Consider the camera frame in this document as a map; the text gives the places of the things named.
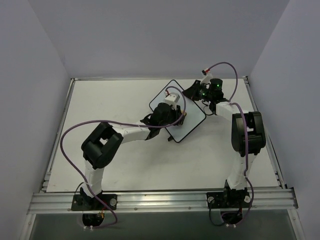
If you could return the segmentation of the small whiteboard black frame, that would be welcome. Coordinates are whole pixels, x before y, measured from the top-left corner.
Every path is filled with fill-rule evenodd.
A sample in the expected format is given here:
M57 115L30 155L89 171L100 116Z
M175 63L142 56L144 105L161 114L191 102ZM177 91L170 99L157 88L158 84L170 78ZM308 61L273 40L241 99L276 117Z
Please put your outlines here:
M155 97L149 102L149 108L154 111L157 105L165 99L165 89L167 87L176 87L181 92L184 88L176 81L169 81L162 90L155 95ZM176 143L183 141L193 130L195 130L205 119L206 114L203 110L192 100L185 98L186 100L186 116L181 126L170 126L165 128L170 134L172 140Z

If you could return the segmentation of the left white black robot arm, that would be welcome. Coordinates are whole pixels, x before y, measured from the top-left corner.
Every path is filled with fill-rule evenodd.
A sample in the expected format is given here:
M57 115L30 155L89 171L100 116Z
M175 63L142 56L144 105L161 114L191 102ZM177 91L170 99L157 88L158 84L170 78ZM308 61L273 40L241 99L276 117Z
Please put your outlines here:
M181 126L187 113L179 105L173 107L161 102L153 113L148 114L133 126L113 126L101 122L82 143L85 159L85 186L80 195L83 204L90 210L100 206L104 169L111 163L120 145L133 141L147 141L156 137L163 126Z

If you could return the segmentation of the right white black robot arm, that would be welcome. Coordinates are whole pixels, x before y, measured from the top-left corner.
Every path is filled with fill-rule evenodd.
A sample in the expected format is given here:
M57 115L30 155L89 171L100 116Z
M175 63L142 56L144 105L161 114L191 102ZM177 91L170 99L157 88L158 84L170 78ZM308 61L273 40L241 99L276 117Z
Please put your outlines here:
M223 203L234 206L239 201L250 202L248 194L249 173L256 156L266 146L266 135L262 114L259 111L242 110L241 106L224 97L223 81L212 78L209 83L199 80L183 91L193 101L209 103L210 111L231 123L231 146L236 152L233 167L225 181Z

